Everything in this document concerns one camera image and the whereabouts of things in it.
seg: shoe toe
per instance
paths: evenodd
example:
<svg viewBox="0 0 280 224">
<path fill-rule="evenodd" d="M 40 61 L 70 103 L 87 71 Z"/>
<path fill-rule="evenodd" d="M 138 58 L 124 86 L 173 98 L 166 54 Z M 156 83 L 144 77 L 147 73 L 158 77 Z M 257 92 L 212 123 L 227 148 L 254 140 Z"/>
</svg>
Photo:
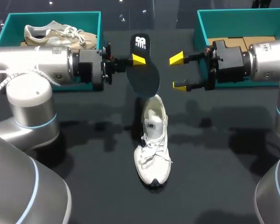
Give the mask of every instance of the shoe toe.
<svg viewBox="0 0 280 224">
<path fill-rule="evenodd" d="M 159 187 L 164 184 L 167 180 L 167 176 L 144 176 L 142 177 L 143 181 L 148 185 Z"/>
</svg>

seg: teal box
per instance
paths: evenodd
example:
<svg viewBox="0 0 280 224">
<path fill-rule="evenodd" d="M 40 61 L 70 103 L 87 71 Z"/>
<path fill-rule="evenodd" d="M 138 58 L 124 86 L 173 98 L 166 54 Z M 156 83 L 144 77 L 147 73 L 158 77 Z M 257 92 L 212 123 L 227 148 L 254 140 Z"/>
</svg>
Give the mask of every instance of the teal box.
<svg viewBox="0 0 280 224">
<path fill-rule="evenodd" d="M 280 39 L 280 8 L 198 10 L 194 31 L 194 48 L 203 51 L 208 38 L 275 36 Z M 199 61 L 203 79 L 207 79 L 204 60 Z M 277 82 L 252 82 L 247 78 L 239 83 L 216 84 L 223 87 L 278 86 Z"/>
<path fill-rule="evenodd" d="M 20 46 L 24 41 L 24 27 L 42 27 L 52 20 L 67 24 L 98 36 L 97 49 L 105 45 L 101 12 L 10 13 L 0 33 L 0 47 Z M 92 84 L 71 87 L 54 86 L 55 91 L 92 91 Z"/>
</svg>

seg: black insole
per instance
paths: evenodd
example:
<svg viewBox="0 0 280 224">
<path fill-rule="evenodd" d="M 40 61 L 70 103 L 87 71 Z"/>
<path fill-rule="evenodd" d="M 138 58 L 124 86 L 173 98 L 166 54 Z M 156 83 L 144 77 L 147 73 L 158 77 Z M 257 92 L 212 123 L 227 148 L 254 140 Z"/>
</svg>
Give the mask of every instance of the black insole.
<svg viewBox="0 0 280 224">
<path fill-rule="evenodd" d="M 133 91 L 143 98 L 153 97 L 160 87 L 160 75 L 150 58 L 150 38 L 147 34 L 131 37 L 131 54 L 143 57 L 146 65 L 126 69 L 127 79 Z"/>
</svg>

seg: white sneaker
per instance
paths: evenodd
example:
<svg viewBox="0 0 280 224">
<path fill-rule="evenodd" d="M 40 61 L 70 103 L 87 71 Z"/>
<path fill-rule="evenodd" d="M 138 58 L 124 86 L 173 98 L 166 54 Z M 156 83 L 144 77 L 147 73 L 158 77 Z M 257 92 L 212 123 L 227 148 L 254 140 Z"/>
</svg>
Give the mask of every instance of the white sneaker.
<svg viewBox="0 0 280 224">
<path fill-rule="evenodd" d="M 146 101 L 142 124 L 145 146 L 136 148 L 135 165 L 145 184 L 159 187 L 168 179 L 172 162 L 167 148 L 168 116 L 158 95 Z"/>
<path fill-rule="evenodd" d="M 69 25 L 52 21 L 44 27 L 26 25 L 24 37 L 28 46 L 68 46 L 72 52 L 79 49 L 96 49 L 97 36 Z"/>
</svg>

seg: black table surface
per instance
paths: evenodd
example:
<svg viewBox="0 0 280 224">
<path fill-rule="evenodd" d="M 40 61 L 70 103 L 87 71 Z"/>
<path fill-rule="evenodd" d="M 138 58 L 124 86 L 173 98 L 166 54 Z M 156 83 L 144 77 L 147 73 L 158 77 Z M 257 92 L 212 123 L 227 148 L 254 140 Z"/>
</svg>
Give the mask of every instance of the black table surface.
<svg viewBox="0 0 280 224">
<path fill-rule="evenodd" d="M 105 32 L 112 53 L 128 54 L 132 34 Z M 255 187 L 280 158 L 273 134 L 277 89 L 172 89 L 172 81 L 198 80 L 195 62 L 169 67 L 168 59 L 193 49 L 193 30 L 147 31 L 168 115 L 173 161 L 164 188 L 145 188 L 135 169 L 141 103 L 125 74 L 104 92 L 56 92 L 64 138 L 39 160 L 67 182 L 70 224 L 257 224 Z M 11 116 L 0 95 L 0 121 Z M 62 158 L 62 149 L 66 155 Z"/>
</svg>

